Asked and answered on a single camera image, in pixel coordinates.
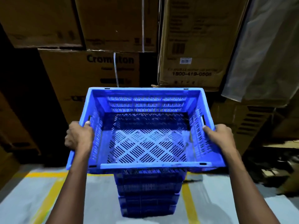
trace translucent plastic wrap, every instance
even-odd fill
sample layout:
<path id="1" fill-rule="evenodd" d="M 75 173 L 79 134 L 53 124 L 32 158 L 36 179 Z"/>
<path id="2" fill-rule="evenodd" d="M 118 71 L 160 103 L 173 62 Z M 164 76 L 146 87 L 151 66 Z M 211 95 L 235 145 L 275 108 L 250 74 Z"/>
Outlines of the translucent plastic wrap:
<path id="1" fill-rule="evenodd" d="M 284 106 L 299 85 L 299 0 L 252 0 L 222 96 Z"/>

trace white strap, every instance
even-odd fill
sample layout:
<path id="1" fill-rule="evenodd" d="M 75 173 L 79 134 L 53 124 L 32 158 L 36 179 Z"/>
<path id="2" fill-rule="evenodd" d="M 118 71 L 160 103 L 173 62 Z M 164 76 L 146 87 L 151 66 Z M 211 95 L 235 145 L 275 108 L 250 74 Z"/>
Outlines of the white strap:
<path id="1" fill-rule="evenodd" d="M 119 87 L 118 84 L 118 77 L 117 77 L 117 70 L 116 70 L 116 53 L 113 53 L 113 62 L 114 62 L 114 72 L 115 72 L 115 78 L 116 78 L 116 85 Z"/>
<path id="2" fill-rule="evenodd" d="M 142 52 L 144 52 L 144 0 L 142 0 Z"/>

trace gray concrete floor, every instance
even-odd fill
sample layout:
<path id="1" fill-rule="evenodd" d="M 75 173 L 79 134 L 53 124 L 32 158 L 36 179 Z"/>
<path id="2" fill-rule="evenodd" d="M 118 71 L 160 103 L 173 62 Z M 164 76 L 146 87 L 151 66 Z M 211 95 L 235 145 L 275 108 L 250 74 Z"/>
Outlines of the gray concrete floor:
<path id="1" fill-rule="evenodd" d="M 45 223 L 66 172 L 62 168 L 22 166 L 0 191 L 0 223 Z M 184 184 L 174 215 L 130 219 L 121 216 L 111 175 L 88 175 L 84 223 L 86 224 L 237 224 L 229 176 L 188 174 L 195 182 Z M 282 224 L 299 220 L 299 198 L 277 196 L 274 188 L 258 185 Z"/>

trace person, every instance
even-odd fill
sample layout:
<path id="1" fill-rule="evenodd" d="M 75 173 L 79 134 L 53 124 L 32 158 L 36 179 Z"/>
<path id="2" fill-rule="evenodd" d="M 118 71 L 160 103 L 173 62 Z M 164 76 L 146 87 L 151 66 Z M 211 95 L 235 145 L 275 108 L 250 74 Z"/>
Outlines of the person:
<path id="1" fill-rule="evenodd" d="M 215 131 L 207 126 L 204 126 L 203 130 L 221 148 L 228 164 L 239 223 L 279 224 L 246 171 L 231 129 L 219 124 Z M 75 157 L 46 224 L 83 223 L 86 173 L 93 138 L 94 133 L 89 121 L 83 127 L 78 122 L 69 125 L 65 145 L 75 150 Z"/>

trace hand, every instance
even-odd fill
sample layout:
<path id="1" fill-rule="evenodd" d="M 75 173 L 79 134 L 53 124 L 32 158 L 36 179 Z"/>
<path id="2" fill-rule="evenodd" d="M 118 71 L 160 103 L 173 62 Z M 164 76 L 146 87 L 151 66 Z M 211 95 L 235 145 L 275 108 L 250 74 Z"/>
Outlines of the hand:
<path id="1" fill-rule="evenodd" d="M 207 126 L 203 127 L 204 132 L 206 132 L 211 141 L 221 148 L 224 155 L 237 151 L 231 129 L 224 124 L 218 124 L 215 127 L 215 131 L 212 131 Z"/>
<path id="2" fill-rule="evenodd" d="M 84 127 L 81 127 L 79 122 L 71 122 L 66 133 L 65 146 L 79 153 L 90 153 L 94 139 L 94 132 L 90 127 L 90 121 L 87 121 Z"/>

